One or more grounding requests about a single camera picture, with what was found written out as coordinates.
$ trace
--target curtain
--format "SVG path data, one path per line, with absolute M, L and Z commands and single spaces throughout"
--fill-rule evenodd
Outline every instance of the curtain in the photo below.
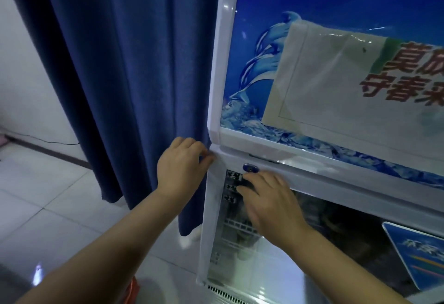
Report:
M 15 1 L 104 200 L 143 200 L 176 136 L 209 145 L 218 0 Z M 180 214 L 182 235 L 202 223 L 204 192 Z

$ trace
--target hand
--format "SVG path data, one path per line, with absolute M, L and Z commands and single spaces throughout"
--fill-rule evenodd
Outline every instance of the hand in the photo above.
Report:
M 306 234 L 313 231 L 286 181 L 273 172 L 246 173 L 256 192 L 238 186 L 253 226 L 275 246 L 287 254 L 304 244 Z
M 157 163 L 157 190 L 186 204 L 214 159 L 200 141 L 177 137 Z

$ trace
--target white paper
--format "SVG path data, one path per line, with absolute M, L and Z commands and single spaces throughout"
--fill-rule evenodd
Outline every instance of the white paper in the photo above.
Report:
M 308 21 L 292 24 L 262 122 L 421 171 L 444 175 L 444 107 L 426 97 L 438 74 L 386 71 L 396 78 L 420 76 L 424 88 L 405 102 L 388 90 L 364 97 L 363 85 L 387 39 L 329 29 Z M 430 50 L 418 67 L 430 60 Z

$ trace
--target cable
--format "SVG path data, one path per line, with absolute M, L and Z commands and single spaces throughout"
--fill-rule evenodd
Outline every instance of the cable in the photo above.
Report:
M 40 141 L 42 141 L 42 142 L 44 142 L 44 143 L 48 143 L 48 144 L 80 145 L 80 143 L 76 143 L 76 144 L 67 144 L 67 143 L 59 143 L 58 141 L 46 141 L 46 140 L 43 140 L 43 139 L 40 139 L 40 138 L 37 138 L 37 137 L 31 136 L 31 135 L 29 135 L 29 134 L 23 134 L 23 133 L 18 133 L 18 132 L 11 131 L 11 130 L 7 129 L 6 127 L 4 127 L 3 125 L 0 125 L 0 129 L 3 129 L 3 130 L 5 130 L 6 132 L 9 132 L 9 133 L 18 134 L 18 135 L 20 135 L 20 136 L 34 138 L 34 139 L 40 140 Z

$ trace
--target refrigerator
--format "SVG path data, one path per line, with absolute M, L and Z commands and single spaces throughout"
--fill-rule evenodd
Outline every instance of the refrigerator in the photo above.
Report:
M 308 224 L 413 303 L 444 301 L 444 0 L 219 0 L 197 283 L 214 303 L 328 303 L 249 221 L 279 173 Z

